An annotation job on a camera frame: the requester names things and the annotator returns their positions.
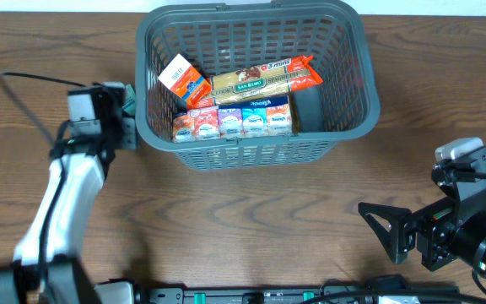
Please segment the Kleenex tissue multipack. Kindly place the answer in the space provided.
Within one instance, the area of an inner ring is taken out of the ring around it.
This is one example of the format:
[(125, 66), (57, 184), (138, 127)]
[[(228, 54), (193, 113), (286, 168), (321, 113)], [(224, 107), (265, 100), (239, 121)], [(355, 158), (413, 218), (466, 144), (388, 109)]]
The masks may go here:
[(230, 105), (201, 106), (178, 113), (172, 122), (172, 141), (291, 135), (295, 132), (289, 97), (276, 96)]

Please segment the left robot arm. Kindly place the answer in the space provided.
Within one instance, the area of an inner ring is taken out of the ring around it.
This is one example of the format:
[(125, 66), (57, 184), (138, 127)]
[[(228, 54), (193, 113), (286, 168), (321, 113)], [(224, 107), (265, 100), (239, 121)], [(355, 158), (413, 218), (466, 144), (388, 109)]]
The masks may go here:
[(91, 209), (118, 149), (134, 147), (136, 128), (125, 113), (127, 88), (104, 82), (67, 94), (69, 118), (49, 154), (49, 182), (37, 214), (0, 266), (0, 303), (26, 303), (31, 291), (47, 303), (136, 303), (128, 280), (96, 285), (81, 263)]

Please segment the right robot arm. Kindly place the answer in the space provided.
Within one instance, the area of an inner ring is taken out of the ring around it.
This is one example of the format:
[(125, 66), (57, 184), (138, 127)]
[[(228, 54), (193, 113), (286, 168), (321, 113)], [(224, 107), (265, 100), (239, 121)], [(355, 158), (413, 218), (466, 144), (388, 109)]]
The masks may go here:
[(461, 259), (474, 280), (486, 279), (486, 145), (459, 138), (437, 148), (435, 158), (431, 180), (442, 199), (415, 212), (361, 202), (359, 214), (393, 263), (417, 249), (429, 271)]

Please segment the orange San Remo spaghetti pack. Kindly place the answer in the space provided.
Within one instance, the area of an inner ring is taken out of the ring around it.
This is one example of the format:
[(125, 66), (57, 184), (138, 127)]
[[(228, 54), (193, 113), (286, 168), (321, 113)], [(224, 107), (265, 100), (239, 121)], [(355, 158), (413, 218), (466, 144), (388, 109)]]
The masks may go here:
[(322, 84), (311, 66), (313, 56), (297, 56), (276, 62), (223, 73), (208, 79), (211, 92), (199, 101), (188, 102), (188, 110), (239, 104), (305, 90)]

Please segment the grey plastic shopping basket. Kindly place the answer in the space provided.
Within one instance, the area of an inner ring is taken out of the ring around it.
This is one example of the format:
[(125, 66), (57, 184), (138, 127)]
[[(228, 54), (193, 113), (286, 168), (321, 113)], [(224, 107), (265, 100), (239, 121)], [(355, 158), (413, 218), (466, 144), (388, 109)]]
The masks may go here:
[[(274, 1), (162, 6), (136, 34), (136, 125), (151, 147), (195, 170), (312, 162), (377, 124), (381, 104), (364, 25), (340, 1)], [(159, 81), (177, 55), (204, 76), (306, 55), (322, 83), (292, 95), (291, 136), (176, 143), (174, 116), (185, 102)]]

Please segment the orange and white carton box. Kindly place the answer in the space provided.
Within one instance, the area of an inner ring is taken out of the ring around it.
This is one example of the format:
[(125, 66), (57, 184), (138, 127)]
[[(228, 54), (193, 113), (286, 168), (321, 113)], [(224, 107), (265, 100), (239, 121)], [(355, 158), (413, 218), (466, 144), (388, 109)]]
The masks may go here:
[(165, 67), (159, 81), (185, 101), (188, 109), (197, 108), (212, 90), (211, 84), (181, 54)]

